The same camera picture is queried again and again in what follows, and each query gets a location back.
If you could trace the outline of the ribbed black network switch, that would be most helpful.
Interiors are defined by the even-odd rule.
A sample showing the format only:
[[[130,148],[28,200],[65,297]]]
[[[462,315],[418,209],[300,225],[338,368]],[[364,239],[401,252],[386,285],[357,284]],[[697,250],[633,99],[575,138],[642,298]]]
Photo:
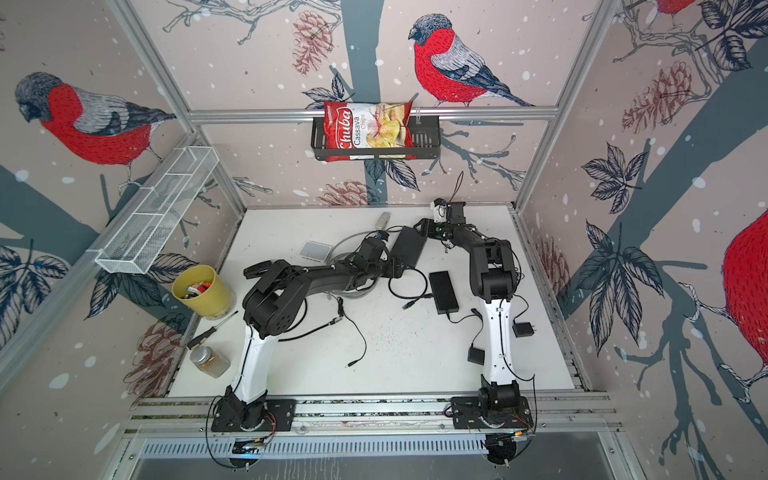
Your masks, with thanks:
[[[449,272],[431,272],[428,279],[437,313],[447,316],[457,313],[460,307]]]

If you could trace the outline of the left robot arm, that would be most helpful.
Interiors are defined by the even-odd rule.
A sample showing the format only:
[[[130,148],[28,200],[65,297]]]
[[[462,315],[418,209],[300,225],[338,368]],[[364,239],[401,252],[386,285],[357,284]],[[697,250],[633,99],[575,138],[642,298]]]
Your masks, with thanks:
[[[217,431],[253,431],[268,418],[267,377],[279,337],[292,327],[304,301],[315,294],[356,292],[392,272],[383,230],[367,235],[360,246],[323,266],[298,266],[283,259],[246,270],[258,282],[242,301],[246,327],[239,371],[218,400]]]

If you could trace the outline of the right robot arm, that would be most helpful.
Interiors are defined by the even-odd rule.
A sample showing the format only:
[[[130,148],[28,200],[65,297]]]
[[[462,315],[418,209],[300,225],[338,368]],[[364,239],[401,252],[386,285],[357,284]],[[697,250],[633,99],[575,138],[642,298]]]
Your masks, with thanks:
[[[463,202],[438,198],[431,202],[432,217],[417,224],[419,233],[469,256],[469,286],[483,307],[483,332],[487,336],[479,417],[492,428],[512,418],[520,406],[518,377],[511,359],[511,301],[520,283],[516,256],[507,240],[488,236],[467,222]]]

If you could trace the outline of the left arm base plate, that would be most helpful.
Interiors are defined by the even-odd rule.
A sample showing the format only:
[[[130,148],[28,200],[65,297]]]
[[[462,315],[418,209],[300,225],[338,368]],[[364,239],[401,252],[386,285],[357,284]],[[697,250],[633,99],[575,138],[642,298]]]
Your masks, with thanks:
[[[246,404],[234,395],[218,400],[212,410],[210,429],[216,433],[287,432],[291,429],[297,401],[270,399],[266,395]]]

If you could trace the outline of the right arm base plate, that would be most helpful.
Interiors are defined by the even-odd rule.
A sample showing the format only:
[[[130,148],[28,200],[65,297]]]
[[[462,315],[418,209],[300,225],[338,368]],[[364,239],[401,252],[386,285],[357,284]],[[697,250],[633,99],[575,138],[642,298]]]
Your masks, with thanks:
[[[526,397],[519,396],[511,404],[483,404],[478,397],[452,397],[444,415],[457,430],[533,430],[533,410]]]

